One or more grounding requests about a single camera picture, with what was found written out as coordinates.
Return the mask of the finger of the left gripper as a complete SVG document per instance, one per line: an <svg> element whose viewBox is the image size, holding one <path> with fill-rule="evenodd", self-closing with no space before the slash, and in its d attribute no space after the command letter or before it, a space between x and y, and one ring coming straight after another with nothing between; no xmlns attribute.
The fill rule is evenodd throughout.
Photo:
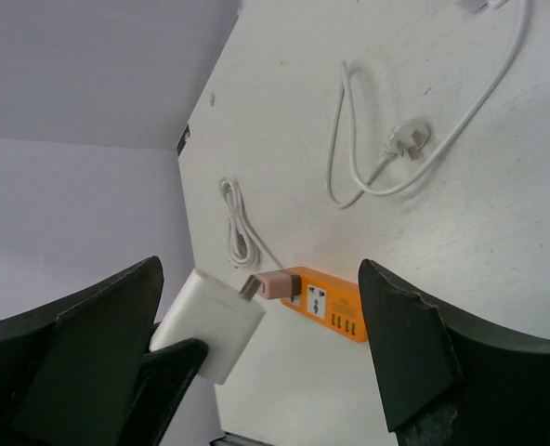
<svg viewBox="0 0 550 446"><path fill-rule="evenodd" d="M161 442L208 353L203 341L191 338L144 355L125 421L127 446Z"/></svg>

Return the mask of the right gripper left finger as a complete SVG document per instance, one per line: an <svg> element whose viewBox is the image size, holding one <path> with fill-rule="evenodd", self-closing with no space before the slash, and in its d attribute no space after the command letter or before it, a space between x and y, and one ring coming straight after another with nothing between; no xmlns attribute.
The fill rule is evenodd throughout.
<svg viewBox="0 0 550 446"><path fill-rule="evenodd" d="M156 256L0 321L0 445L114 445L164 285Z"/></svg>

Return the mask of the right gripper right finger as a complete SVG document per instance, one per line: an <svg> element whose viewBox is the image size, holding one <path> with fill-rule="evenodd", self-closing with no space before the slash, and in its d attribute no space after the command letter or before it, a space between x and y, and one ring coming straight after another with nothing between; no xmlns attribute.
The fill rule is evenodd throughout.
<svg viewBox="0 0 550 446"><path fill-rule="evenodd" d="M550 340L484 320L365 259L362 314L401 445L550 445Z"/></svg>

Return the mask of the white plug adapter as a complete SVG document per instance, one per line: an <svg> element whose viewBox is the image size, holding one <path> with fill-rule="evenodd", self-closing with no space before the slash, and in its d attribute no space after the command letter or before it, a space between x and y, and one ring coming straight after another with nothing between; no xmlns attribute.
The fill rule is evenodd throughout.
<svg viewBox="0 0 550 446"><path fill-rule="evenodd" d="M266 314L254 301L260 285L250 275L237 290L194 269L153 333L150 351L198 339L209 347L198 375L224 384Z"/></svg>

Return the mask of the orange power strip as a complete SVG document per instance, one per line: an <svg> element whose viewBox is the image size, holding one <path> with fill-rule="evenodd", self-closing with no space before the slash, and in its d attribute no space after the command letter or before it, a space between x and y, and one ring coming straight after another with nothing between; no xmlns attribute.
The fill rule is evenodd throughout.
<svg viewBox="0 0 550 446"><path fill-rule="evenodd" d="M230 177L221 178L218 188L228 213L229 260L238 269L257 270L261 256L271 252L246 215L242 190ZM307 267L284 269L275 256L270 259L275 270L288 270L301 278L299 296L273 300L357 343L368 340L356 283Z"/></svg>

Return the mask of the rose gold plug adapter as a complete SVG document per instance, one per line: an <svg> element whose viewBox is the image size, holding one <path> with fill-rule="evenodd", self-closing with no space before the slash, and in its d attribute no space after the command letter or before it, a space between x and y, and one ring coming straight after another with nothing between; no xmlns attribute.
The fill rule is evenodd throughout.
<svg viewBox="0 0 550 446"><path fill-rule="evenodd" d="M293 298L300 294L300 276L283 269L253 274L241 289L242 297L248 301L255 295L273 300Z"/></svg>

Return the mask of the white multicolour power strip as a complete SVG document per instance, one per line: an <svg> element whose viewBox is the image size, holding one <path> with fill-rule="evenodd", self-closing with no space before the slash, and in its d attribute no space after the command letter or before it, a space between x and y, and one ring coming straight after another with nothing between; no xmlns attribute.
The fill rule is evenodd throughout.
<svg viewBox="0 0 550 446"><path fill-rule="evenodd" d="M353 98L353 91L350 82L350 74L347 63L343 60L340 63L340 84L338 90L337 102L334 111L334 124L329 141L327 165L325 171L325 189L329 204L331 207L339 210L348 209L362 195L367 194L377 198L389 197L399 194L416 181L418 181L427 171L439 161L459 138L473 118L478 114L482 106L490 98L498 85L503 81L506 74L515 62L521 48L523 47L531 18L531 1L517 2L517 26L512 39L512 43L506 53L504 62L491 78L488 86L483 90L476 102L467 110L464 117L458 122L451 133L434 149L428 158L413 172L405 181L399 185L387 190L375 190L372 188L374 180L384 171L388 164L403 155L408 155L411 159L419 158L421 149L428 143L431 135L429 125L422 119L412 119L397 125L389 134L386 145L379 151L378 162L372 173L363 178L359 172L357 160L357 115ZM346 202L337 200L334 196L332 179L333 163L336 148L341 112L344 106L348 110L349 123L349 171L358 191Z"/></svg>

